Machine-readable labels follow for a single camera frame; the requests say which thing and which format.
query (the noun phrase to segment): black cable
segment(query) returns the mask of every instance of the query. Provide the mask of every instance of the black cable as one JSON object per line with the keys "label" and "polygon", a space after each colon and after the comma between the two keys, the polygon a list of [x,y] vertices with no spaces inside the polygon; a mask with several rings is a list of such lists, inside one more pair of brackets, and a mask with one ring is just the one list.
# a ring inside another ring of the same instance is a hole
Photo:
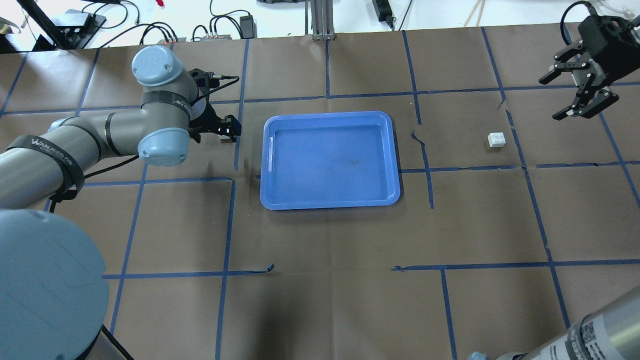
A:
{"label": "black cable", "polygon": [[560,35],[562,35],[562,41],[565,45],[571,45],[571,42],[569,42],[569,40],[566,38],[566,33],[564,31],[564,18],[566,17],[566,14],[569,13],[569,10],[578,5],[586,6],[586,8],[589,10],[589,14],[598,15],[598,12],[589,1],[576,1],[575,3],[569,5],[569,7],[564,11],[562,17],[560,18]]}
{"label": "black cable", "polygon": [[240,77],[239,77],[239,76],[225,76],[225,77],[223,77],[221,80],[226,80],[226,79],[232,79],[232,81],[229,81],[228,83],[226,83],[226,84],[224,84],[224,85],[220,85],[220,86],[218,86],[217,88],[213,88],[213,89],[209,90],[208,92],[206,92],[206,93],[204,93],[204,94],[202,94],[202,95],[198,96],[194,101],[191,101],[191,105],[192,105],[192,106],[193,106],[193,105],[195,105],[195,104],[196,104],[196,102],[198,102],[198,101],[200,101],[200,100],[204,99],[205,97],[207,97],[207,96],[209,96],[209,95],[213,94],[214,92],[216,92],[216,91],[218,91],[218,90],[222,90],[222,89],[224,89],[224,88],[226,88],[226,87],[228,87],[228,86],[231,86],[231,85],[233,85],[233,84],[237,83],[237,82],[240,80]]}
{"label": "black cable", "polygon": [[398,31],[402,30],[402,27],[404,25],[404,20],[406,19],[406,16],[409,13],[409,9],[411,8],[412,3],[413,3],[413,0],[409,0],[409,6],[406,7],[406,11],[404,12],[404,16],[402,18],[402,22],[400,23],[400,27],[398,28]]}
{"label": "black cable", "polygon": [[167,24],[166,22],[162,22],[162,21],[154,21],[150,25],[156,25],[156,24],[160,24],[160,25],[166,26],[171,31],[171,34],[173,35],[173,38],[175,39],[175,41],[178,41],[178,35],[175,34],[175,31],[173,30],[173,28],[169,24]]}
{"label": "black cable", "polygon": [[[103,168],[102,170],[98,170],[98,171],[94,171],[92,173],[89,173],[89,174],[85,175],[84,178],[88,179],[88,178],[90,178],[92,176],[104,174],[107,171],[111,171],[113,169],[122,167],[122,166],[124,166],[124,165],[126,165],[126,164],[128,164],[130,162],[133,162],[134,160],[136,160],[138,158],[139,158],[139,156],[135,155],[132,158],[129,158],[129,159],[127,159],[127,160],[125,160],[125,161],[123,161],[121,163],[117,163],[116,165],[111,165],[110,167]],[[51,204],[49,205],[49,212],[53,214],[56,211],[56,205],[59,204],[59,203],[61,203],[61,201],[52,200]]]}
{"label": "black cable", "polygon": [[209,32],[207,31],[207,28],[205,28],[204,25],[198,25],[193,29],[193,32],[191,33],[191,41],[195,41],[196,38],[196,30],[198,28],[202,28],[204,30],[205,33],[207,33],[207,36],[209,36]]}
{"label": "black cable", "polygon": [[144,30],[144,32],[142,33],[142,37],[140,37],[140,45],[144,45],[145,43],[145,37],[147,36],[147,34],[149,34],[149,32],[151,32],[151,30],[153,29],[158,29],[160,30],[160,32],[162,33],[162,35],[164,36],[164,42],[171,42],[173,41],[173,38],[171,37],[171,34],[169,33],[169,30],[163,28],[162,26],[157,26],[157,25],[151,25],[149,24],[149,26],[147,26]]}
{"label": "black cable", "polygon": [[242,32],[242,29],[240,28],[240,24],[238,24],[238,21],[236,21],[231,16],[224,15],[224,16],[221,16],[221,17],[212,18],[211,20],[213,20],[213,19],[216,19],[213,22],[213,33],[215,33],[215,34],[218,33],[218,28],[217,28],[218,20],[220,20],[220,19],[228,19],[236,27],[236,30],[238,31],[238,35],[240,35],[241,38],[244,38],[244,34]]}
{"label": "black cable", "polygon": [[213,16],[213,17],[215,17],[215,16],[230,15],[230,14],[237,13],[237,12],[246,12],[246,14],[247,14],[247,15],[251,16],[251,13],[250,13],[250,12],[248,12],[248,11],[246,11],[246,10],[242,10],[242,9],[240,9],[240,10],[234,10],[234,11],[232,11],[232,12],[228,12],[228,13],[224,13],[224,14],[220,14],[220,15],[216,15],[216,14],[214,14],[214,13],[213,13],[213,0],[210,0],[210,1],[209,1],[209,12],[211,13],[211,16]]}
{"label": "black cable", "polygon": [[88,179],[88,178],[90,178],[90,177],[92,177],[92,176],[96,176],[96,175],[104,174],[104,173],[105,173],[105,172],[107,172],[107,171],[111,171],[111,170],[113,170],[113,169],[115,169],[115,168],[119,168],[119,167],[122,167],[122,166],[124,166],[124,165],[126,165],[126,164],[128,164],[128,163],[131,163],[131,162],[135,161],[135,160],[136,160],[136,159],[138,159],[138,158],[139,158],[139,156],[138,156],[138,155],[135,155],[135,156],[133,156],[133,157],[131,157],[131,158],[129,158],[129,159],[127,159],[127,160],[125,160],[125,161],[121,162],[121,163],[117,163],[116,165],[112,165],[112,166],[110,166],[110,167],[103,168],[102,170],[98,170],[98,171],[94,171],[94,172],[92,172],[92,173],[89,173],[89,174],[85,175],[85,176],[84,176],[84,178],[85,178],[85,179]]}

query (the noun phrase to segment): blue tray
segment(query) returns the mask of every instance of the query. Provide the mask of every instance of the blue tray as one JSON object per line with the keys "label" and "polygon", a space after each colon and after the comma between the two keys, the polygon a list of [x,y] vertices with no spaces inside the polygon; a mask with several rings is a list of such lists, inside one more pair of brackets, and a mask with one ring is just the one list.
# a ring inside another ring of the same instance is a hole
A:
{"label": "blue tray", "polygon": [[382,206],[400,197],[382,111],[279,115],[264,124],[260,201],[272,210]]}

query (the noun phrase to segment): white block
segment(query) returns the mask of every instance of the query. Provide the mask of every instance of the white block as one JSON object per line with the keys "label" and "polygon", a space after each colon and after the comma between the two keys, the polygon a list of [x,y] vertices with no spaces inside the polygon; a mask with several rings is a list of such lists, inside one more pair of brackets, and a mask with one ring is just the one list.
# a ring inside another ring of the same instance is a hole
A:
{"label": "white block", "polygon": [[507,143],[504,133],[490,133],[488,139],[490,147],[503,147]]}

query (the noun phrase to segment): metal cylinder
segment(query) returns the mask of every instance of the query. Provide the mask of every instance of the metal cylinder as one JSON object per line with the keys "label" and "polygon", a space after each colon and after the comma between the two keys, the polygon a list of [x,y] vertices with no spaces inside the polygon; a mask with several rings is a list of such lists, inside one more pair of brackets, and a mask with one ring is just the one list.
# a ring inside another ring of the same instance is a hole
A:
{"label": "metal cylinder", "polygon": [[640,359],[640,286],[519,360]]}
{"label": "metal cylinder", "polygon": [[[84,171],[98,162],[98,146],[86,131],[63,126],[42,135],[55,144],[63,144]],[[0,209],[23,209],[46,199],[63,182],[62,170],[49,156],[31,149],[11,149],[0,154]]]}

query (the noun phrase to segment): cable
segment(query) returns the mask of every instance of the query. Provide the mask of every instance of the cable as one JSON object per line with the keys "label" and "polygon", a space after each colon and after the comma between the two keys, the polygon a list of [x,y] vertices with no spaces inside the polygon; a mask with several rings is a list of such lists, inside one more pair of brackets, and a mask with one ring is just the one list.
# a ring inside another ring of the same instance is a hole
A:
{"label": "cable", "polygon": [[160,32],[164,36],[164,42],[173,42],[173,38],[171,37],[171,34],[169,33],[169,30],[163,28],[162,26],[149,24],[149,26],[147,26],[145,28],[144,32],[142,33],[142,37],[140,37],[140,43],[139,43],[140,45],[144,45],[145,44],[145,37],[153,29],[160,30]]}
{"label": "cable", "polygon": [[88,179],[88,178],[90,178],[90,177],[92,177],[92,176],[96,176],[96,175],[104,174],[104,173],[105,173],[105,172],[107,172],[107,171],[111,171],[111,170],[113,170],[113,169],[116,169],[116,168],[122,167],[122,166],[124,166],[124,165],[126,165],[126,164],[128,164],[128,163],[131,163],[131,162],[135,161],[135,160],[136,160],[136,159],[138,159],[138,158],[139,158],[139,156],[138,156],[138,155],[135,155],[135,156],[133,156],[133,157],[131,157],[131,158],[129,158],[129,159],[127,159],[127,160],[125,160],[125,161],[121,162],[121,163],[117,163],[116,165],[112,165],[112,166],[110,166],[110,167],[103,168],[102,170],[98,170],[98,171],[94,171],[94,172],[92,172],[92,173],[89,173],[89,174],[85,175],[85,176],[84,176],[84,178],[85,178],[85,179]]}
{"label": "cable", "polygon": [[402,26],[404,25],[404,20],[406,19],[407,14],[409,14],[409,9],[411,8],[412,3],[413,3],[413,0],[409,0],[409,5],[406,7],[406,11],[404,12],[404,16],[402,18],[402,22],[400,23],[400,27],[398,28],[398,31],[402,30]]}
{"label": "cable", "polygon": [[232,81],[229,81],[228,83],[226,83],[224,85],[220,85],[217,88],[213,88],[213,89],[209,90],[208,92],[198,96],[194,101],[191,101],[191,105],[193,106],[196,102],[204,99],[205,97],[213,94],[214,92],[216,92],[218,90],[222,90],[222,89],[224,89],[224,88],[226,88],[228,86],[231,86],[231,85],[237,83],[240,80],[240,77],[236,75],[236,76],[223,76],[221,78],[221,80],[227,80],[227,79],[232,79]]}
{"label": "cable", "polygon": [[246,12],[246,14],[247,14],[247,15],[251,16],[251,13],[250,13],[250,12],[248,12],[248,11],[246,11],[246,10],[242,10],[242,9],[240,9],[240,10],[234,10],[234,11],[232,11],[232,12],[224,13],[224,14],[221,14],[221,15],[216,15],[216,14],[214,14],[214,13],[213,13],[213,0],[210,0],[210,1],[209,1],[209,12],[211,13],[211,16],[213,16],[213,17],[215,17],[215,16],[230,15],[230,14],[237,13],[237,12]]}
{"label": "cable", "polygon": [[198,25],[193,29],[193,32],[191,33],[191,41],[195,41],[196,38],[196,30],[198,28],[202,28],[204,30],[205,33],[207,33],[207,36],[209,36],[209,32],[207,31],[207,28],[204,25]]}
{"label": "cable", "polygon": [[560,18],[560,35],[562,35],[562,41],[565,45],[571,45],[571,43],[566,38],[566,33],[564,32],[564,18],[566,17],[566,14],[569,13],[569,10],[578,5],[586,6],[587,10],[589,10],[590,15],[598,15],[598,12],[589,1],[576,1],[575,3],[569,5],[569,7],[564,11],[562,17]]}
{"label": "cable", "polygon": [[236,30],[238,31],[238,34],[240,35],[240,37],[244,38],[244,34],[242,32],[242,29],[240,28],[240,24],[238,24],[238,21],[236,21],[231,16],[223,15],[221,17],[213,17],[213,18],[211,18],[211,20],[213,20],[213,19],[216,19],[213,22],[213,30],[212,30],[212,32],[214,34],[218,34],[218,28],[217,28],[218,20],[220,20],[220,19],[228,19],[236,27]]}
{"label": "cable", "polygon": [[[140,23],[140,8],[138,8],[138,5],[134,4],[133,2],[131,2],[131,1],[129,1],[129,0],[121,0],[121,1],[120,1],[120,3],[102,4],[99,8],[97,8],[97,9],[92,13],[92,15],[93,15],[93,19],[94,19],[94,23],[93,23],[93,25],[95,25],[95,27],[96,27],[96,28],[99,28],[99,29],[113,29],[113,28],[117,28],[118,26],[120,26],[120,25],[124,24],[124,22],[125,22],[125,21],[127,20],[127,18],[129,17],[129,9],[127,9],[127,7],[126,7],[124,4],[122,4],[122,3],[131,4],[131,5],[133,5],[133,7],[135,7],[135,8],[136,8],[136,12],[138,13],[138,16],[136,17],[135,25],[138,25],[138,24]],[[89,6],[91,6],[91,5],[95,5],[95,4],[99,4],[99,3],[90,3],[90,4],[86,5],[84,8],[82,8],[82,10],[81,10],[81,11],[84,13],[84,12],[85,12],[85,10],[86,10]],[[98,14],[98,12],[99,12],[100,10],[102,10],[104,7],[109,6],[109,5],[119,5],[119,6],[122,6],[122,7],[124,8],[125,15],[124,15],[124,18],[122,19],[122,21],[120,21],[118,24],[116,24],[116,25],[114,25],[114,26],[100,26],[100,25],[96,24],[96,23],[95,23],[95,16],[96,16],[96,14]]]}
{"label": "cable", "polygon": [[[88,178],[90,178],[90,177],[92,177],[92,176],[96,176],[96,175],[104,174],[104,173],[105,173],[105,172],[107,172],[107,171],[111,171],[111,170],[113,170],[113,169],[116,169],[116,168],[122,167],[122,166],[124,166],[124,165],[126,165],[126,164],[128,164],[128,163],[130,163],[130,162],[133,162],[134,160],[136,160],[136,159],[138,159],[138,158],[139,158],[139,156],[138,156],[138,155],[135,155],[135,156],[133,156],[132,158],[129,158],[129,159],[127,159],[127,160],[125,160],[125,161],[123,161],[123,162],[121,162],[121,163],[117,163],[116,165],[112,165],[112,166],[110,166],[110,167],[103,168],[102,170],[98,170],[98,171],[94,171],[94,172],[92,172],[92,173],[89,173],[89,174],[85,175],[85,176],[84,176],[84,178],[85,178],[85,179],[88,179]],[[51,204],[49,205],[49,212],[53,214],[53,213],[56,211],[56,205],[57,205],[57,204],[59,204],[59,203],[61,203],[61,202],[62,202],[62,200],[61,200],[61,201],[55,201],[55,200],[52,200],[52,201],[51,201]]]}

